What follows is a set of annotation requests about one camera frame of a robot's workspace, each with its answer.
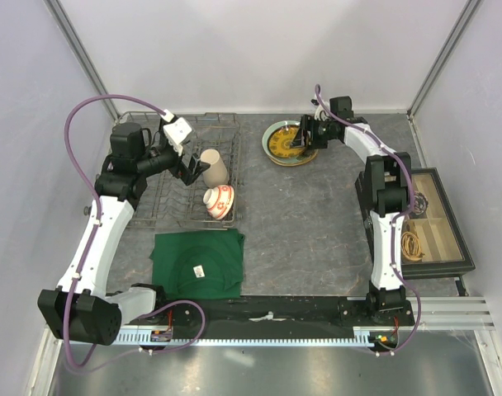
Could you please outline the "mint green flower plate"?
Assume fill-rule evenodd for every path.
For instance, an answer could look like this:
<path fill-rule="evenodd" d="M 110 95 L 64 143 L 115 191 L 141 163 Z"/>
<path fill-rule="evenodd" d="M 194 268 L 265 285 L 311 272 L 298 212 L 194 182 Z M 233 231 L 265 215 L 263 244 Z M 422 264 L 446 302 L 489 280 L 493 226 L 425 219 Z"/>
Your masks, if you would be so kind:
<path fill-rule="evenodd" d="M 296 126 L 300 126 L 300 122 L 299 121 L 294 121 L 294 120 L 283 120 L 283 121 L 278 121 L 272 125 L 270 125 L 266 131 L 264 132 L 263 134 L 263 137 L 262 137 L 262 147 L 267 145 L 267 142 L 268 142 L 268 138 L 271 136 L 271 134 L 273 133 L 274 130 L 278 129 L 278 128 L 281 128 L 283 126 L 286 126 L 286 125 L 296 125 Z"/>

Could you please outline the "beige cup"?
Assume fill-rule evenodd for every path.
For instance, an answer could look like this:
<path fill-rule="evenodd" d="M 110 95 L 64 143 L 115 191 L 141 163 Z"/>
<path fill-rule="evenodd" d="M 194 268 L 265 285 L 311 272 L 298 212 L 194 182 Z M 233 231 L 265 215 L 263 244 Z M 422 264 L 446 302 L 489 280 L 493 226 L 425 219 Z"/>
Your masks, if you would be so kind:
<path fill-rule="evenodd" d="M 213 148 L 204 150 L 201 153 L 200 160 L 210 165 L 209 168 L 202 173 L 206 186 L 214 188 L 228 183 L 229 173 L 217 150 Z"/>

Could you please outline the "yellow patterned small plate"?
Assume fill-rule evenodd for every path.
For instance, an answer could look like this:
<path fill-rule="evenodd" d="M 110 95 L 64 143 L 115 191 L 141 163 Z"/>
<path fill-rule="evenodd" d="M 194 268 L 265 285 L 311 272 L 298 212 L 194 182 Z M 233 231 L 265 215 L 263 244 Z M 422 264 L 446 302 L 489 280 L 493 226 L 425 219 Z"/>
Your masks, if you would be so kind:
<path fill-rule="evenodd" d="M 278 160 L 302 160 L 305 148 L 291 146 L 298 129 L 296 125 L 286 125 L 274 130 L 267 142 L 269 153 Z"/>

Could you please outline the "cream bird pattern plate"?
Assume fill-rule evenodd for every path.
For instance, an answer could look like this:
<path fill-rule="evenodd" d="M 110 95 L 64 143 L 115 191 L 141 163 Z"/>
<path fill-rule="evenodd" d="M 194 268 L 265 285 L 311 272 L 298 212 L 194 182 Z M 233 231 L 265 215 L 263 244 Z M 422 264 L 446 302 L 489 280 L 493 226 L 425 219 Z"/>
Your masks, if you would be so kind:
<path fill-rule="evenodd" d="M 273 149 L 265 145 L 263 149 L 273 163 L 282 167 L 297 167 L 307 164 L 314 160 L 319 152 L 316 149 L 292 148 L 289 145 L 277 145 Z"/>

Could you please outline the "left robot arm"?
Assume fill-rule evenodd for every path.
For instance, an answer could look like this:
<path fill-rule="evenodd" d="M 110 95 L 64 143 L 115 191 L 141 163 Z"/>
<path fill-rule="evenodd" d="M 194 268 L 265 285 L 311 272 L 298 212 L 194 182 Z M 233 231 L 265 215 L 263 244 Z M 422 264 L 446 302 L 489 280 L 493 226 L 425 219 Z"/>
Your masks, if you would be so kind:
<path fill-rule="evenodd" d="M 159 324 L 168 315 L 159 286 L 134 284 L 107 294 L 107 278 L 121 236 L 153 175 L 170 172 L 191 185 L 209 166 L 193 154 L 183 163 L 183 145 L 192 133 L 182 117 L 159 123 L 159 142 L 135 122 L 113 127 L 111 152 L 94 184 L 95 199 L 81 242 L 57 286 L 42 290 L 37 304 L 51 332 L 64 341 L 108 346 L 121 326 L 142 317 Z"/>

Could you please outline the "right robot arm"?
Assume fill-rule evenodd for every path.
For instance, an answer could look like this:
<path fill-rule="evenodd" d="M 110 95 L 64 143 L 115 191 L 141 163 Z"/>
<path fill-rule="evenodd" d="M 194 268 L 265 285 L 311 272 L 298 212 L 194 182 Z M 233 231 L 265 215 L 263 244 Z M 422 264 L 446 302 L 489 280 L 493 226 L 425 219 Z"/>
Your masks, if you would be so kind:
<path fill-rule="evenodd" d="M 360 206 L 372 223 L 372 275 L 365 314 L 381 325 L 405 309 L 406 296 L 401 271 L 400 233 L 404 217 L 412 210 L 414 189 L 410 155 L 385 144 L 371 126 L 353 112 L 349 96 L 324 101 L 315 93 L 313 115 L 303 115 L 291 146 L 326 149 L 330 140 L 345 144 L 363 161 L 359 178 Z"/>

